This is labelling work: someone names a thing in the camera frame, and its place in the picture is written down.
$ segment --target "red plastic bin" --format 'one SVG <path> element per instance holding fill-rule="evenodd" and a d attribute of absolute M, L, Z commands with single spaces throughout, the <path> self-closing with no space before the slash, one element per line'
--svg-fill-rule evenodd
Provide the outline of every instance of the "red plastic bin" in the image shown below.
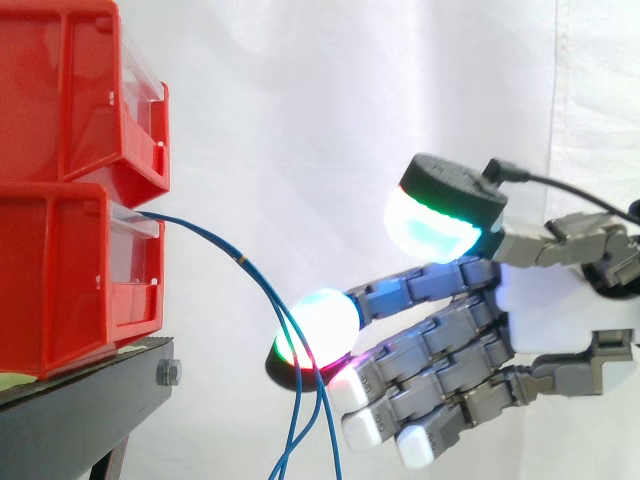
<path fill-rule="evenodd" d="M 90 184 L 0 184 L 0 224 L 0 372 L 47 378 L 162 327 L 162 224 Z"/>
<path fill-rule="evenodd" d="M 169 190 L 166 85 L 111 0 L 0 0 L 0 181 L 92 182 L 134 208 Z"/>

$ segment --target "green light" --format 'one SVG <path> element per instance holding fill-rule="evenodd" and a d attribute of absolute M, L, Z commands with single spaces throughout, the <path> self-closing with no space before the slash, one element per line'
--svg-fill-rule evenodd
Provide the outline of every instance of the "green light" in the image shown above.
<path fill-rule="evenodd" d="M 349 353 L 360 333 L 358 309 L 349 297 L 337 290 L 327 288 L 308 296 L 291 308 L 291 315 L 309 342 L 318 368 L 331 365 Z M 300 367 L 311 369 L 311 360 L 288 320 L 287 327 Z M 293 365 L 293 352 L 282 328 L 278 330 L 274 346 L 278 356 Z"/>
<path fill-rule="evenodd" d="M 400 187 L 394 190 L 385 215 L 393 242 L 425 262 L 449 263 L 473 247 L 482 230 L 418 203 Z"/>

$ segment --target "robot finger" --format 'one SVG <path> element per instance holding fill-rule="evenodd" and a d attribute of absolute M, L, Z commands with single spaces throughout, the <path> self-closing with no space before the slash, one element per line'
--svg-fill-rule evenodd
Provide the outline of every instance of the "robot finger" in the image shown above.
<path fill-rule="evenodd" d="M 492 329 L 464 348 L 440 355 L 434 363 L 404 381 L 375 385 L 382 391 L 377 398 L 371 395 L 372 385 L 380 382 L 380 377 L 373 377 L 373 381 L 368 377 L 376 369 L 375 357 L 369 357 L 373 363 L 365 367 L 350 365 L 342 375 L 338 374 L 329 384 L 329 395 L 335 408 L 344 408 L 345 398 L 360 401 L 359 406 L 364 404 L 343 417 L 342 428 L 351 450 L 365 450 L 394 437 L 407 422 L 428 415 L 459 392 L 477 387 L 512 357 L 508 341 Z M 411 362 L 406 358 L 400 361 Z"/>
<path fill-rule="evenodd" d="M 469 344 L 503 313 L 491 292 L 456 301 L 413 327 L 353 359 L 329 384 L 334 408 L 360 410 L 382 397 L 394 383 L 409 380 L 439 357 Z"/>
<path fill-rule="evenodd" d="M 362 326 L 395 315 L 420 303 L 442 300 L 500 282 L 497 264 L 465 257 L 440 265 L 429 264 L 354 288 L 346 294 L 355 302 Z"/>

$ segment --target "fingertip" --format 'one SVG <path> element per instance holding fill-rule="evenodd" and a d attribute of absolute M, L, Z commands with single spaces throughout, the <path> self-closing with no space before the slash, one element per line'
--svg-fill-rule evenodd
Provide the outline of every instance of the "fingertip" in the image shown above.
<path fill-rule="evenodd" d="M 413 425 L 405 428 L 396 439 L 396 446 L 402 463 L 411 470 L 430 465 L 435 453 L 424 428 Z"/>
<path fill-rule="evenodd" d="M 340 414 L 356 412 L 369 404 L 358 372 L 351 365 L 333 377 L 327 389 L 334 409 Z"/>

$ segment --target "white backdrop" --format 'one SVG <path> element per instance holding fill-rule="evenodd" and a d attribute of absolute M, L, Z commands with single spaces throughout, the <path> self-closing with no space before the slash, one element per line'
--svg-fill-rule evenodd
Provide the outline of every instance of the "white backdrop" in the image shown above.
<path fill-rule="evenodd" d="M 549 170 L 553 0 L 119 3 L 172 95 L 172 192 L 153 208 L 229 239 L 289 302 L 411 265 L 382 220 L 414 153 Z M 539 222 L 545 202 L 542 189 L 519 188 L 509 208 Z M 198 237 L 170 226 L 167 248 L 163 333 L 176 337 L 184 378 L 132 435 L 123 478 L 266 478 L 293 402 L 264 373 L 276 319 L 245 274 Z M 423 313 L 376 324 L 361 347 Z M 523 420 L 511 409 L 413 473 L 392 442 L 356 455 L 340 439 L 345 478 L 519 478 Z M 542 430 L 526 435 L 525 465 Z M 332 470 L 319 422 L 288 478 L 324 480 Z"/>

